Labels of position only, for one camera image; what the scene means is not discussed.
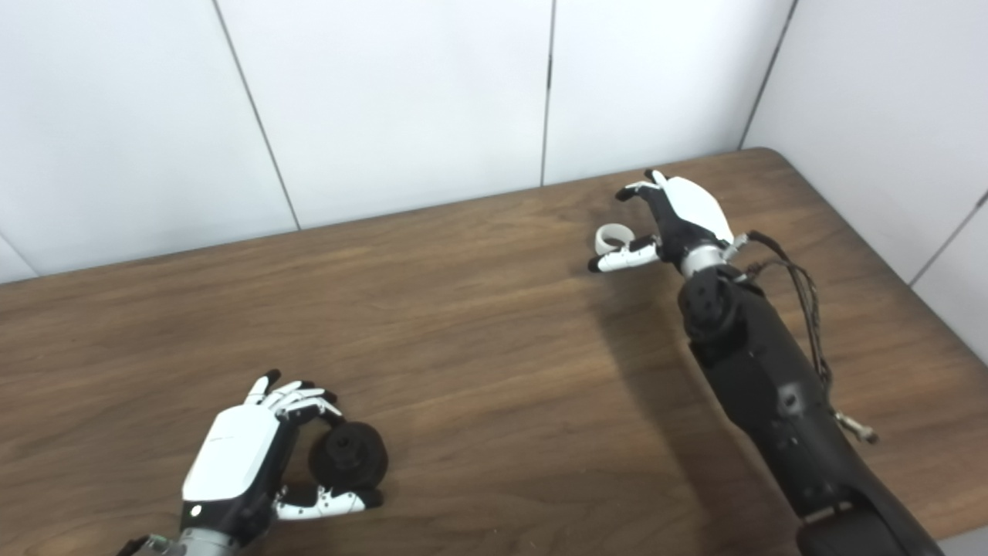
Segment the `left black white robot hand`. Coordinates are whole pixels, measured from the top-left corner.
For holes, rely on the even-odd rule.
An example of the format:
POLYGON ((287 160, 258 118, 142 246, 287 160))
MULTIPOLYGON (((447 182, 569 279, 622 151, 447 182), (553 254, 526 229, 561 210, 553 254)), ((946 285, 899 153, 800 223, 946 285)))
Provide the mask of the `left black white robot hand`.
POLYGON ((313 382, 258 377, 213 419, 182 485, 183 541, 235 551, 279 521, 324 520, 384 504, 381 434, 349 420, 313 382))

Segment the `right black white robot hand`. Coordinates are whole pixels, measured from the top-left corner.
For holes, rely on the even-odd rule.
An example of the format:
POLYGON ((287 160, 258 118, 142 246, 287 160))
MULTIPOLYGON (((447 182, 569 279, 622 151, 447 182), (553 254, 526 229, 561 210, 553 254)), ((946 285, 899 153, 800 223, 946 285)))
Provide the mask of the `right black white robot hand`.
POLYGON ((719 201, 699 184, 650 169, 645 180, 622 187, 614 197, 621 203, 645 201, 657 229, 638 237, 624 225, 600 226, 595 233, 597 255, 588 261, 590 272, 666 263, 689 279, 706 268, 728 263, 736 236, 719 201))

